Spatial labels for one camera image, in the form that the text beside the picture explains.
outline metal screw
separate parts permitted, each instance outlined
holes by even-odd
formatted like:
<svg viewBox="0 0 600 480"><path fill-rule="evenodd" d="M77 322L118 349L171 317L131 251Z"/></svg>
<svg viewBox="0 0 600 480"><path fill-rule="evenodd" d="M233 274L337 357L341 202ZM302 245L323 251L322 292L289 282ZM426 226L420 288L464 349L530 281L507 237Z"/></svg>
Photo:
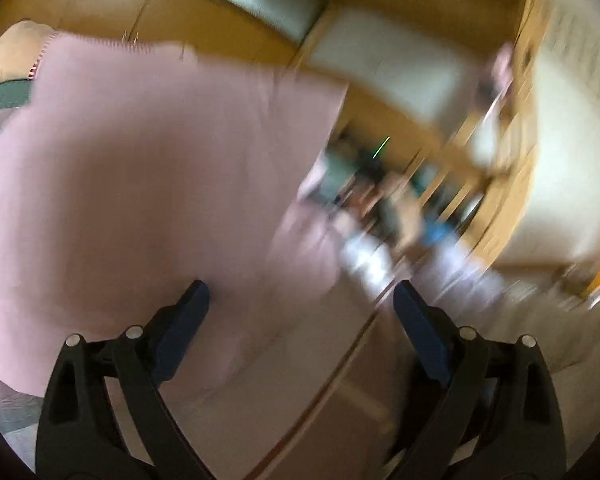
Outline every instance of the metal screw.
<svg viewBox="0 0 600 480"><path fill-rule="evenodd" d="M587 297L587 305L589 310L594 308L598 303L600 303L600 285L597 286Z"/></svg>
<svg viewBox="0 0 600 480"><path fill-rule="evenodd" d="M522 336L522 344L527 348L533 348L537 343L536 338L532 335L527 334Z"/></svg>
<svg viewBox="0 0 600 480"><path fill-rule="evenodd" d="M79 342L80 342L79 334L73 334L73 335L69 336L65 341L67 346L76 346Z"/></svg>
<svg viewBox="0 0 600 480"><path fill-rule="evenodd" d="M465 341L473 341L476 337L478 337L478 333L472 326L461 326L460 337Z"/></svg>
<svg viewBox="0 0 600 480"><path fill-rule="evenodd" d="M142 335L142 327L139 325L130 326L126 329L125 334L129 339L138 339Z"/></svg>

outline cushion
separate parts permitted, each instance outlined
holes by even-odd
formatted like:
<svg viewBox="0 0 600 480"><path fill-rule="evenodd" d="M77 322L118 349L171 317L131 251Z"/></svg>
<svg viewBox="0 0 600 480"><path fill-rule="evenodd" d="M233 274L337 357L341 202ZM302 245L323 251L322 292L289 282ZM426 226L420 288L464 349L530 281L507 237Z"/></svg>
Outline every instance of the cushion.
<svg viewBox="0 0 600 480"><path fill-rule="evenodd" d="M29 20L11 25L0 37L0 83L27 79L52 32L48 25Z"/></svg>

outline white wall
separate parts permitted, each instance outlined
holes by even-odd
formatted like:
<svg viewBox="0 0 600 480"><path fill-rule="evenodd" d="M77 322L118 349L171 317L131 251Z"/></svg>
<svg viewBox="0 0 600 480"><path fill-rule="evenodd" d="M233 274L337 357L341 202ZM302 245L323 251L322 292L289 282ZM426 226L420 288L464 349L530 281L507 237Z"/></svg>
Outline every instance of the white wall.
<svg viewBox="0 0 600 480"><path fill-rule="evenodd" d="M600 35L599 0L558 0ZM600 108L543 45L536 63L539 160L528 210L499 263L600 257Z"/></svg>

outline pink blanket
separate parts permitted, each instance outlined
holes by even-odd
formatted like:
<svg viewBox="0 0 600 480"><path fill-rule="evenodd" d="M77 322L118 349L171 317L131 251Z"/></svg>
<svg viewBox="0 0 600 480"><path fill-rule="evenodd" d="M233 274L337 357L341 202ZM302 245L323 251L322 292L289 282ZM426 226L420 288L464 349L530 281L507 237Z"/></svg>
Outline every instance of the pink blanket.
<svg viewBox="0 0 600 480"><path fill-rule="evenodd" d="M302 304L317 256L298 272L272 240L343 97L269 68L54 40L0 135L0 379L42 396L67 335L117 336L200 278L210 313L170 387L222 384L297 315L286 298Z"/></svg>

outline beige pillow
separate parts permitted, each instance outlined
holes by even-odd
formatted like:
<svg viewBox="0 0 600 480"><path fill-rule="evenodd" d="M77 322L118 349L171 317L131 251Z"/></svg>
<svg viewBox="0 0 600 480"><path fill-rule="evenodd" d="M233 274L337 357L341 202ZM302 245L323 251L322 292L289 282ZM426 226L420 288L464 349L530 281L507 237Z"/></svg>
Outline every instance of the beige pillow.
<svg viewBox="0 0 600 480"><path fill-rule="evenodd" d="M0 37L0 83L26 79L52 32L30 20L11 25Z"/></svg>

